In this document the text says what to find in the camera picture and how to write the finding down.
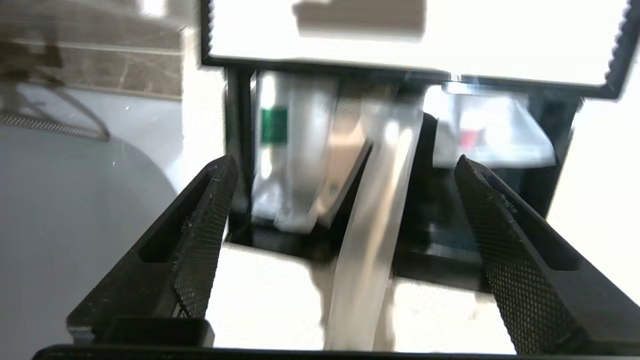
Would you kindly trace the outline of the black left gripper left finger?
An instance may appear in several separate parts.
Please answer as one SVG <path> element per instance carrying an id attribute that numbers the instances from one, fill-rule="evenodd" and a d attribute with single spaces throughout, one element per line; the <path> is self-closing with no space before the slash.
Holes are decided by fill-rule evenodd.
<path id="1" fill-rule="evenodd" d="M 66 319 L 76 345 L 203 322 L 238 166 L 208 162 Z"/>

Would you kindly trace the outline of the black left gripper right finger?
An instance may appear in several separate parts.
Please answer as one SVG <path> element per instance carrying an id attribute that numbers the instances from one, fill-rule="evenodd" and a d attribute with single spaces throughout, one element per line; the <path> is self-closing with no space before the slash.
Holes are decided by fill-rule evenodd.
<path id="1" fill-rule="evenodd" d="M 462 156 L 454 178 L 518 354 L 639 355 L 635 301 L 493 171 Z"/>

